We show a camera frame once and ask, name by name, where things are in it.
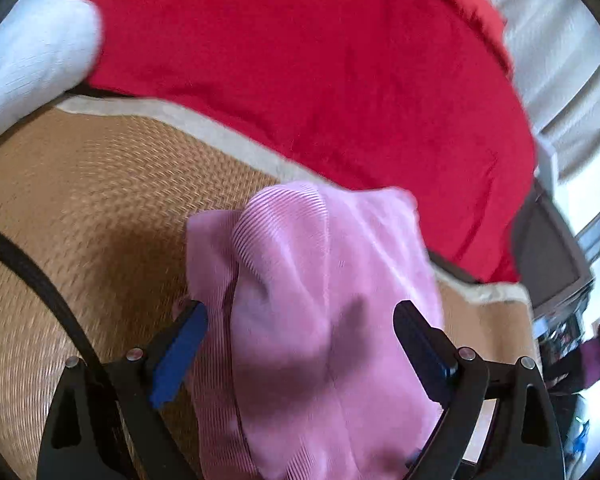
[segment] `red blanket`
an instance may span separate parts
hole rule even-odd
[[[400,186],[426,245],[517,281],[533,142],[503,58],[453,0],[93,0],[92,86],[174,101],[352,189]]]

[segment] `woven mat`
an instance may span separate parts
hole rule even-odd
[[[149,341],[186,290],[184,222],[238,208],[274,179],[166,124],[46,109],[0,139],[0,230],[64,295],[101,360]],[[0,266],[0,452],[22,480],[64,359],[40,301]],[[164,413],[197,469],[193,407]]]

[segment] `screw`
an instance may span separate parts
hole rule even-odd
[[[129,352],[126,353],[126,360],[132,362],[139,361],[140,359],[142,359],[143,355],[144,352],[141,348],[132,348],[131,350],[129,350]]]
[[[75,368],[77,367],[79,362],[80,358],[78,356],[72,355],[71,357],[68,357],[66,359],[66,361],[64,362],[64,366],[66,366],[67,368]]]
[[[536,367],[536,362],[528,356],[524,356],[522,359],[520,359],[520,364],[522,364],[527,370],[533,370]]]
[[[469,348],[468,346],[463,346],[458,350],[460,357],[465,361],[473,361],[475,359],[475,351],[473,348]]]

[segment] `pink ribbed fabric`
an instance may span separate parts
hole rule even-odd
[[[208,333],[187,377],[206,480],[401,479],[439,409],[393,330],[442,310],[413,197],[294,183],[187,225]]]

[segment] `person in purple shirt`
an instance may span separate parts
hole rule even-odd
[[[600,380],[600,326],[597,337],[581,343],[544,370],[545,382],[558,378],[561,379],[549,388],[552,394],[576,394]]]

